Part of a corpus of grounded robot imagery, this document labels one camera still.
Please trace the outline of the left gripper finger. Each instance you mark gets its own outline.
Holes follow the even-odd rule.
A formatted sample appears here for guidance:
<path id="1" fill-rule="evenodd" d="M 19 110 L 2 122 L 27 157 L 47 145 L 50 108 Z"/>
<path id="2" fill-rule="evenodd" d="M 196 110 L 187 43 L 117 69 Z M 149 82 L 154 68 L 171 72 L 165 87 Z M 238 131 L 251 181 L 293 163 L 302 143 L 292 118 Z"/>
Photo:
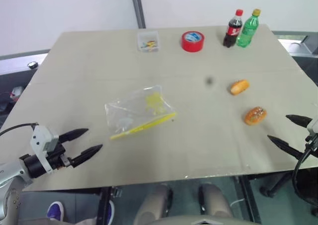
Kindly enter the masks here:
<path id="1" fill-rule="evenodd" d="M 89 147 L 88 149 L 81 152 L 81 154 L 75 158 L 70 159 L 70 164 L 72 167 L 77 167 L 80 164 L 86 162 L 92 158 L 101 148 L 103 144 Z"/>
<path id="2" fill-rule="evenodd" d="M 59 136 L 59 142 L 64 143 L 64 142 L 75 140 L 76 138 L 80 137 L 87 131 L 88 131 L 87 128 L 80 128 L 80 129 L 75 129 L 75 130 L 66 132 Z"/>

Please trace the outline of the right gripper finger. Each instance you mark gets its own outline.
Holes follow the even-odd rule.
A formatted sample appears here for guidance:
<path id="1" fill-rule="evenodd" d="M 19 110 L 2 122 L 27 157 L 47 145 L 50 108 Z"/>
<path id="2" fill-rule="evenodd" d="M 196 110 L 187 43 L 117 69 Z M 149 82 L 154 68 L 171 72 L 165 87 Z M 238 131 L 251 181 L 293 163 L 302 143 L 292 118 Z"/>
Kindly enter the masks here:
<path id="1" fill-rule="evenodd" d="M 306 116 L 300 116 L 300 115 L 286 115 L 286 118 L 288 118 L 290 121 L 295 123 L 296 125 L 299 125 L 301 127 L 306 128 L 308 124 L 312 121 L 312 118 L 306 117 Z"/>
<path id="2" fill-rule="evenodd" d="M 279 149 L 283 150 L 284 152 L 288 153 L 289 155 L 293 156 L 294 158 L 301 158 L 301 156 L 305 153 L 305 152 L 300 152 L 300 151 L 292 148 L 291 146 L 289 146 L 289 144 L 286 141 L 284 141 L 280 138 L 270 136 L 270 135 L 268 135 L 268 138 Z M 309 155 L 312 155 L 312 156 L 317 158 L 318 157 L 318 150 L 315 152 L 312 152 L 311 150 L 309 150 Z"/>

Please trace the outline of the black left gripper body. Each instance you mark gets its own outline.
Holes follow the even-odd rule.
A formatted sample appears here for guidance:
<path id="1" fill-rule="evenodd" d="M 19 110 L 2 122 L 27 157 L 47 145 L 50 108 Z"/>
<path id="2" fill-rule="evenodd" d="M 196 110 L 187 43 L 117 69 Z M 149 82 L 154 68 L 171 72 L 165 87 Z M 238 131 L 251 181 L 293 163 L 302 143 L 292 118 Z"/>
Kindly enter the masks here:
<path id="1" fill-rule="evenodd" d="M 72 159 L 65 155 L 66 149 L 58 142 L 55 149 L 48 153 L 46 160 L 53 170 L 73 166 Z"/>

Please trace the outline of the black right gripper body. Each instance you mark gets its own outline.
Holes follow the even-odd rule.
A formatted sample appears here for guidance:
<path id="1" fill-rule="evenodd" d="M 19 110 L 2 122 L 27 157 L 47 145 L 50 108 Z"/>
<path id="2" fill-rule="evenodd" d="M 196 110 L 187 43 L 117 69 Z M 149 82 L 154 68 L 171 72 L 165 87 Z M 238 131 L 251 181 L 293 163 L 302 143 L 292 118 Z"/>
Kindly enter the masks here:
<path id="1" fill-rule="evenodd" d="M 312 152 L 317 151 L 318 149 L 318 135 L 317 134 L 311 134 L 308 135 L 305 138 L 306 143 L 306 149 L 311 150 Z"/>

